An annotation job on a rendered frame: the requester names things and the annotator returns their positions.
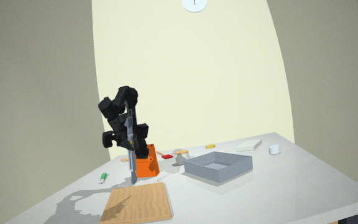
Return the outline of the white short cylinder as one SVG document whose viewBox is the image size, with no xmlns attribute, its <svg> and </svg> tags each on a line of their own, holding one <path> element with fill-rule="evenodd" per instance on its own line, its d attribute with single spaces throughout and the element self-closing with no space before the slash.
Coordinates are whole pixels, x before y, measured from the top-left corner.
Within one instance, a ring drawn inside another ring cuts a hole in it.
<svg viewBox="0 0 358 224">
<path fill-rule="evenodd" d="M 280 145 L 269 146 L 269 154 L 277 154 L 280 152 Z"/>
</svg>

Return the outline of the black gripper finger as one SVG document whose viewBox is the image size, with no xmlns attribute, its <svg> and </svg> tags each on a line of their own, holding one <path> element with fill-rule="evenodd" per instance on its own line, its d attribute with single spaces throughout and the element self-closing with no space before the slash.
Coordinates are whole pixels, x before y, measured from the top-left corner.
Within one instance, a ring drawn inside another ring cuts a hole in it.
<svg viewBox="0 0 358 224">
<path fill-rule="evenodd" d="M 134 140 L 134 147 L 139 150 L 139 144 L 138 144 L 139 130 L 138 129 L 132 130 L 132 134 L 133 134 L 132 142 Z"/>
<path fill-rule="evenodd" d="M 116 146 L 117 147 L 123 147 L 123 148 L 126 148 L 126 149 L 134 151 L 134 148 L 132 147 L 132 145 L 130 144 L 128 139 L 126 138 L 125 133 L 117 133 Z"/>
</svg>

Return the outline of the grey cylinder with orange lid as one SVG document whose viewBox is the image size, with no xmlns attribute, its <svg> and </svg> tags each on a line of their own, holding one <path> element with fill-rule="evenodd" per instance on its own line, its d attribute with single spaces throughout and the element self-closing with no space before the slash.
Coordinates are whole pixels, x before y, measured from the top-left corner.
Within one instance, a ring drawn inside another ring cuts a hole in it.
<svg viewBox="0 0 358 224">
<path fill-rule="evenodd" d="M 175 160 L 177 164 L 184 164 L 183 161 L 190 159 L 188 150 L 175 152 Z"/>
</svg>

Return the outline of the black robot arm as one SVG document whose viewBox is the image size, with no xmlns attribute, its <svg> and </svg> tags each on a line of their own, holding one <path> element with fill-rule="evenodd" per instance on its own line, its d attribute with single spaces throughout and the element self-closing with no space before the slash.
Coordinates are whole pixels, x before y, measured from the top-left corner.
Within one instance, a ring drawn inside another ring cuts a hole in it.
<svg viewBox="0 0 358 224">
<path fill-rule="evenodd" d="M 133 87 L 122 86 L 118 88 L 118 93 L 111 101 L 108 97 L 105 97 L 98 105 L 101 113 L 105 118 L 108 119 L 108 123 L 111 126 L 112 122 L 117 119 L 117 128 L 125 127 L 124 123 L 128 118 L 128 110 L 132 109 L 132 119 L 133 126 L 132 129 L 136 129 L 137 127 L 137 116 L 135 106 L 138 102 L 138 92 Z M 125 112 L 127 109 L 127 113 Z M 134 147 L 136 159 L 147 159 L 149 155 L 149 148 L 147 148 L 147 144 L 145 139 L 139 140 L 139 150 Z"/>
</svg>

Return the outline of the red spatula with wooden handle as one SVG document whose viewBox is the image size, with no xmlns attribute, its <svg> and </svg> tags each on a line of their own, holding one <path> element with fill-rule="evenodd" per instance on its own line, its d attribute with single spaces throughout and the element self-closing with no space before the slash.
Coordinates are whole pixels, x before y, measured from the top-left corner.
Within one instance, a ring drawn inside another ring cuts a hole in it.
<svg viewBox="0 0 358 224">
<path fill-rule="evenodd" d="M 161 155 L 163 155 L 162 158 L 164 158 L 164 159 L 169 159 L 169 158 L 172 158 L 172 157 L 173 157 L 173 156 L 171 156 L 171 155 L 169 155 L 169 154 L 165 155 L 165 154 L 163 154 L 163 153 L 161 153 L 161 152 L 159 152 L 159 151 L 156 151 L 156 152 L 159 153 L 159 154 L 161 154 Z"/>
</svg>

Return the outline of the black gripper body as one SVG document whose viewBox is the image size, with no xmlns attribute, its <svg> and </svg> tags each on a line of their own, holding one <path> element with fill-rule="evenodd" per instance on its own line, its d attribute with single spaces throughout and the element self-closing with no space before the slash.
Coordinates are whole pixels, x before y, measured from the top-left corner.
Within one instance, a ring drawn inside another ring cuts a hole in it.
<svg viewBox="0 0 358 224">
<path fill-rule="evenodd" d="M 111 124 L 113 131 L 111 130 L 111 131 L 103 132 L 102 142 L 103 142 L 103 146 L 105 148 L 112 147 L 113 140 L 117 142 L 117 133 L 125 133 L 126 138 L 127 138 L 127 127 L 125 126 L 122 128 L 120 128 L 120 127 L 117 128 L 117 123 L 116 123 L 117 119 L 115 119 Z M 139 124 L 139 125 L 137 125 L 136 129 L 139 130 L 138 139 L 139 140 L 146 139 L 146 137 L 148 135 L 148 131 L 149 131 L 149 126 L 146 123 Z M 113 135 L 113 134 L 115 134 L 115 135 Z"/>
</svg>

